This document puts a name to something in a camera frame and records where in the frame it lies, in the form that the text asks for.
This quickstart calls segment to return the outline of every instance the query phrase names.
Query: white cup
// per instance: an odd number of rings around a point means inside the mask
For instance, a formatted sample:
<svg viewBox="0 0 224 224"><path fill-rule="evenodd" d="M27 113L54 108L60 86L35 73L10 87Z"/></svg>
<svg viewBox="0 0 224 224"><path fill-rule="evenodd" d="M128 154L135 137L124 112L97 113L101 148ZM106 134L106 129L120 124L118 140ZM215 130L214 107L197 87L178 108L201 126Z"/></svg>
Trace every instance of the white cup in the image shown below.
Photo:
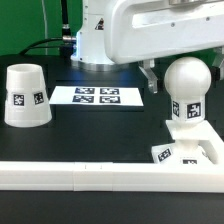
<svg viewBox="0 0 224 224"><path fill-rule="evenodd" d="M42 67L17 64L7 68L5 122L14 127L35 127L52 116Z"/></svg>

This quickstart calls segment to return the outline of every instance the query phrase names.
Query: black surface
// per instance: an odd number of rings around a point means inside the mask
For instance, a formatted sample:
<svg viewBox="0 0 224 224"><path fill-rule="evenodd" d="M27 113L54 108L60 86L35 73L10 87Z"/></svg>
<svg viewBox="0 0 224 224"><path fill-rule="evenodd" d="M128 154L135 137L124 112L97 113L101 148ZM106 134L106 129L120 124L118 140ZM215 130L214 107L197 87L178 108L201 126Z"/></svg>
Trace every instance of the black surface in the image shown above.
<svg viewBox="0 0 224 224"><path fill-rule="evenodd" d="M6 67L40 64L49 97L56 85L137 87L144 107L51 106L53 120L42 127L4 123ZM160 60L164 75L170 61ZM56 56L0 57L1 161L152 162L152 145L171 141L166 91L152 95L135 64L128 70L96 73L74 69ZM224 84L212 83L206 116L223 136ZM0 192L0 223L186 223L224 222L224 194L155 192Z"/></svg>

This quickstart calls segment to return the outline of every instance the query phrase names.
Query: white sphere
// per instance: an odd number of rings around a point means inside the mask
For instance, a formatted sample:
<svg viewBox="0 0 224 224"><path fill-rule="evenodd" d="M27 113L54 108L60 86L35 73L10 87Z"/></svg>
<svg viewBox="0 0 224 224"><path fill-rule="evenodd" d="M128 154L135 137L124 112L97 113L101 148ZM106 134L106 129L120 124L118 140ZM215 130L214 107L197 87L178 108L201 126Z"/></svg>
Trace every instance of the white sphere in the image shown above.
<svg viewBox="0 0 224 224"><path fill-rule="evenodd" d="M173 62L165 74L165 87L173 99L192 100L206 94L211 73L206 64L193 57Z"/></svg>

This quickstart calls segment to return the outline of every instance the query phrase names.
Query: white paper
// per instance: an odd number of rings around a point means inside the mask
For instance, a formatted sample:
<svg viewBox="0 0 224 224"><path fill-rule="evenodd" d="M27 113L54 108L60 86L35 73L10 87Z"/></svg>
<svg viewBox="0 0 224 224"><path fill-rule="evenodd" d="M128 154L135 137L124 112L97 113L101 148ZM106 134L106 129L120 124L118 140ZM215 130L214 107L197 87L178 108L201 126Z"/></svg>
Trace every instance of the white paper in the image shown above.
<svg viewBox="0 0 224 224"><path fill-rule="evenodd" d="M56 86L50 104L143 106L138 88Z"/></svg>

